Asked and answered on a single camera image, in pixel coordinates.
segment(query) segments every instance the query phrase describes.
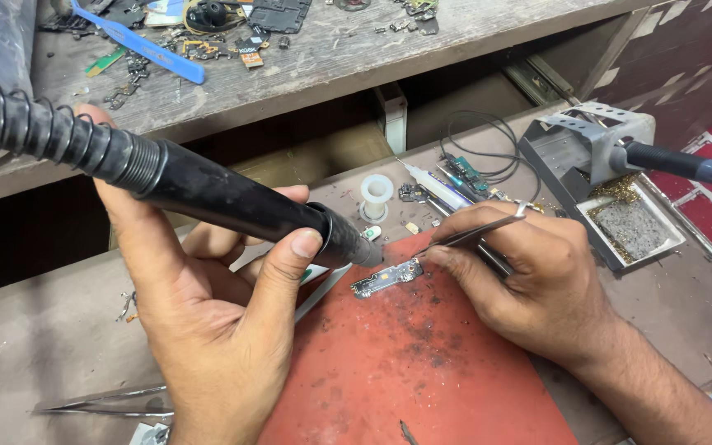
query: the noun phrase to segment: gray surface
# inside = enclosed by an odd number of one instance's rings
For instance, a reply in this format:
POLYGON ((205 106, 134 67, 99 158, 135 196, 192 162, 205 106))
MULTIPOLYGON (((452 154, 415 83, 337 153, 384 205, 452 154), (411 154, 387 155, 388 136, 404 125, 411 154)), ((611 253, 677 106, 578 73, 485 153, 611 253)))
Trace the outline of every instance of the gray surface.
MULTIPOLYGON (((513 119, 513 129, 522 132, 534 116, 513 119)), ((510 149, 495 130, 478 128, 457 138, 466 146, 510 149)), ((403 159, 431 169, 439 155, 440 149, 431 146, 413 150, 403 159)), ((485 157, 469 159, 478 169, 498 165, 485 157)), ((362 227, 357 201, 347 190, 352 189, 351 194, 359 199, 358 185, 371 173, 388 176, 396 187, 410 180, 399 162, 386 159, 315 185, 311 198, 362 227)), ((521 168, 502 188, 510 197, 528 198, 534 190, 531 179, 521 168)), ((551 200, 545 187, 540 200, 551 200)), ((390 241, 410 235, 401 220, 428 230, 437 217, 424 204, 402 203, 397 198, 389 201, 389 209, 390 217, 381 227, 390 241)), ((688 379, 712 387, 712 273, 693 240, 680 250, 682 256, 671 255, 626 276, 615 276, 599 265, 600 281, 618 312, 636 324, 688 379)), ((0 443, 127 443, 137 420, 36 417, 28 410, 37 401, 161 380, 138 321, 130 325, 114 322, 123 304, 119 294, 131 286, 121 257, 114 251, 0 289, 0 443)), ((618 423, 583 386, 546 360, 533 357, 532 361, 579 443, 613 445, 618 441, 613 439, 622 439, 618 423)))
MULTIPOLYGON (((388 0, 373 2, 357 13, 316 0, 302 31, 291 36, 290 50, 260 51, 265 66, 246 71, 239 59, 208 61, 203 63, 205 83, 183 81, 180 90, 177 76, 151 66, 150 78, 112 114, 119 126, 130 131, 183 143, 655 3, 452 0, 442 3, 438 12, 440 34, 423 36, 375 34, 376 26, 406 16, 388 0)), ((228 38, 234 40, 242 31, 228 38)), ((56 105, 100 104, 107 92, 126 82, 124 61, 93 78, 84 75, 84 68, 113 49, 112 43, 95 36, 74 41, 67 34, 39 33, 32 70, 35 96, 45 96, 56 105), (55 56, 47 58, 48 52, 55 56), (89 94, 73 96, 84 87, 89 87, 89 94)), ((35 164, 21 159, 3 167, 7 174, 0 174, 0 197, 72 174, 44 176, 46 170, 35 164), (29 176, 33 169, 40 171, 39 179, 29 176)))
POLYGON ((646 257, 667 240, 666 230, 642 207, 641 201, 611 204, 595 215, 595 221, 635 260, 646 257))

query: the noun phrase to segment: forearm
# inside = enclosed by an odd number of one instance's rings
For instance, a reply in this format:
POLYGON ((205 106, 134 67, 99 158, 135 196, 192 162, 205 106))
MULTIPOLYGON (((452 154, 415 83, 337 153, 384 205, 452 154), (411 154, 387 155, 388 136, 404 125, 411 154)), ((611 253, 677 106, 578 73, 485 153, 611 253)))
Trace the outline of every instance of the forearm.
POLYGON ((601 359, 571 372, 640 445, 712 443, 712 400, 627 322, 611 328, 601 359))

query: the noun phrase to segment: blue plastic pry tool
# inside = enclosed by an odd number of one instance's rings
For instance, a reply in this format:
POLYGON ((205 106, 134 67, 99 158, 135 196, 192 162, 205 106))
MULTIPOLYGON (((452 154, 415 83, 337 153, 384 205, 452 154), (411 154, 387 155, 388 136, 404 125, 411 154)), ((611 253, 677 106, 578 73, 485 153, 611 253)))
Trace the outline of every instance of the blue plastic pry tool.
POLYGON ((77 0, 71 1, 73 2, 73 12, 75 14, 82 16, 93 22, 95 25, 103 28, 106 34, 114 40, 120 42, 124 47, 136 51, 142 56, 152 60, 154 63, 163 66, 167 70, 170 70, 173 73, 192 81, 193 83, 201 84, 205 81, 205 68, 203 68, 202 65, 178 56, 173 52, 167 51, 166 49, 145 39, 141 35, 134 33, 120 23, 108 21, 90 13, 88 10, 79 6, 77 0))

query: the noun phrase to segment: fingernail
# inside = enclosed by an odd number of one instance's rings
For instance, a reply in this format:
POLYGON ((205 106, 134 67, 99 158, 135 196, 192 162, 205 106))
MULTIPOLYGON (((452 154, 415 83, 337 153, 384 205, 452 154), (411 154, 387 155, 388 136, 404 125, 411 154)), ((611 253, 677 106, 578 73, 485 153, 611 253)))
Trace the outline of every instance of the fingernail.
POLYGON ((290 247, 299 257, 312 258, 321 248, 322 244, 323 238, 321 238, 321 234, 317 233, 316 230, 304 230, 296 235, 290 247))
POLYGON ((444 247, 432 247, 426 253, 425 257, 439 266, 443 266, 450 260, 450 250, 444 247))

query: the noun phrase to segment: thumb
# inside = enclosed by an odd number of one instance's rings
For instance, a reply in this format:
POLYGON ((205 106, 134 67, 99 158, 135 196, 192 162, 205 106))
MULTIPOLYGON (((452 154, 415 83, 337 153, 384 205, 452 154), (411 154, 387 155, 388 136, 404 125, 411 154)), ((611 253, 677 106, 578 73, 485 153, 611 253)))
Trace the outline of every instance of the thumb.
POLYGON ((496 319, 518 305, 499 278, 474 253, 461 248, 434 246, 425 256, 457 280, 484 321, 486 317, 496 319))
POLYGON ((293 325, 293 311, 302 276, 323 244, 314 229, 298 229, 271 249, 260 268, 244 320, 251 328, 293 325))

